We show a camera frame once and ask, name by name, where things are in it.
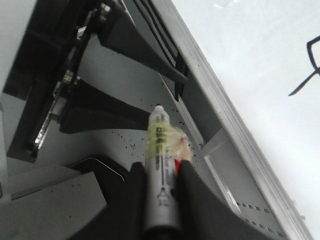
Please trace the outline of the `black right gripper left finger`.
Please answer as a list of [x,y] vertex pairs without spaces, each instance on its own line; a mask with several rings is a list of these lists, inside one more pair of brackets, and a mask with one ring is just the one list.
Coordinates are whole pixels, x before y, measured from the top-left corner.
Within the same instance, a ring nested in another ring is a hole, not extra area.
[[141,162],[129,174],[113,200],[70,240],[141,240],[146,193],[146,171]]

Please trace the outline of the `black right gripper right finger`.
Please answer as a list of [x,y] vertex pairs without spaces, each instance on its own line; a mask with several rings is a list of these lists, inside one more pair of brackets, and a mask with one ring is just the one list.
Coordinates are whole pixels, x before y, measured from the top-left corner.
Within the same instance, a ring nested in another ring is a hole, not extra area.
[[177,174],[183,240],[284,240],[283,233],[237,216],[208,188],[188,160]]

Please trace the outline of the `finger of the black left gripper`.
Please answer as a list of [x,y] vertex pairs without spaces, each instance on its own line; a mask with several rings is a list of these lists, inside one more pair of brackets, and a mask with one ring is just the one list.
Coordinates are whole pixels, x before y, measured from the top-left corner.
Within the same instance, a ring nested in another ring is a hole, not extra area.
[[117,2],[103,2],[105,20],[97,32],[102,46],[137,61],[174,82],[185,84],[188,79],[169,65],[145,40],[130,15]]

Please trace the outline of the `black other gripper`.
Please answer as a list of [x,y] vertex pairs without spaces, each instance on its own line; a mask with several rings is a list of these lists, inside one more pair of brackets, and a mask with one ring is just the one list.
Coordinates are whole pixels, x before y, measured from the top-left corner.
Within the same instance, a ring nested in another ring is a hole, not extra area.
[[[4,93],[25,105],[6,155],[33,163],[60,91],[73,83],[94,33],[99,0],[38,0],[4,85]],[[150,113],[112,97],[80,79],[62,96],[59,131],[146,131]]]

